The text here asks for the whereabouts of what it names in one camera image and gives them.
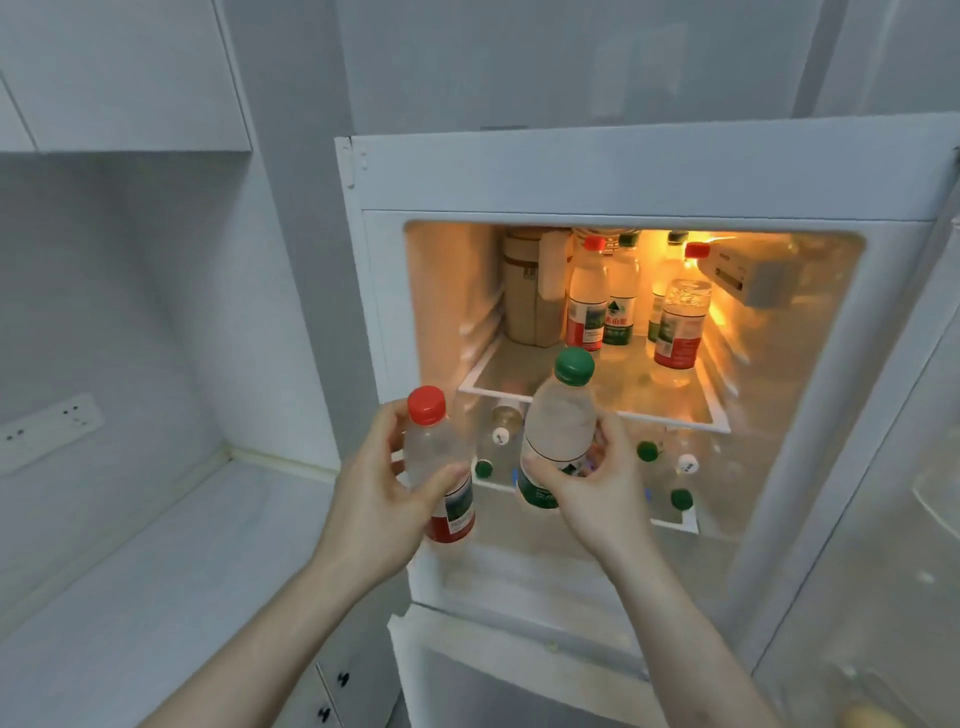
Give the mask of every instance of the hand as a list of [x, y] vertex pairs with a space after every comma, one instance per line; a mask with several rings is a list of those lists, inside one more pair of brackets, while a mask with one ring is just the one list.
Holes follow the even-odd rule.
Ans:
[[601, 412], [599, 420], [607, 443], [595, 472], [571, 477], [536, 457], [524, 460], [523, 468], [553, 494], [573, 535], [609, 572], [649, 549], [657, 551], [639, 459], [627, 431], [613, 412]]
[[469, 471], [469, 463], [453, 463], [417, 490], [405, 488], [396, 479], [403, 461], [392, 463], [391, 453], [403, 447], [406, 418], [406, 400], [377, 411], [367, 440], [337, 477], [311, 559], [347, 579], [357, 598], [410, 562], [437, 503]]

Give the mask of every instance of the wall outlet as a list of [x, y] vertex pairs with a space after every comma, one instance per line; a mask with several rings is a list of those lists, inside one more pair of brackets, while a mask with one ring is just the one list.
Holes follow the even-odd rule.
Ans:
[[104, 426], [93, 395], [82, 394], [0, 426], [0, 475], [9, 475], [48, 452]]

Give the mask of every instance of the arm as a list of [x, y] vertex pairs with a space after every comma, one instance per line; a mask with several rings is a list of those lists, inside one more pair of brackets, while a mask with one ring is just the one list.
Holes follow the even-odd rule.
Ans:
[[307, 564], [141, 728], [266, 728], [350, 608], [413, 557], [434, 506], [469, 465], [449, 465], [416, 491], [395, 473], [406, 402], [380, 408], [342, 469]]
[[589, 477], [570, 477], [541, 460], [524, 467], [553, 492], [570, 530], [616, 587], [667, 722], [673, 728], [780, 726], [660, 555], [639, 461], [620, 418], [605, 412], [600, 425], [606, 457]]

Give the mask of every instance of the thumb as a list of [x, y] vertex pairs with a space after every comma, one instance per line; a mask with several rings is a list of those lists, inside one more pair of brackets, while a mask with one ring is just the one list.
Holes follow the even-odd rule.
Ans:
[[527, 473], [531, 480], [541, 488], [546, 488], [556, 497], [562, 494], [571, 484], [575, 484], [578, 478], [571, 477], [566, 473], [561, 473], [547, 460], [536, 455], [527, 455], [523, 458], [523, 471]]
[[444, 465], [433, 473], [430, 479], [414, 492], [414, 495], [417, 500], [421, 500], [428, 506], [432, 513], [440, 499], [464, 482], [469, 472], [470, 464], [467, 462]]

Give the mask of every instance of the forearm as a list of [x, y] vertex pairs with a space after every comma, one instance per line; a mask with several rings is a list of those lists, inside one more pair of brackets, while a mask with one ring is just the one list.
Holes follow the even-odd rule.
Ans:
[[141, 728], [265, 728], [362, 590], [311, 562], [168, 697]]
[[766, 728], [780, 723], [723, 638], [653, 544], [608, 569], [672, 728]]

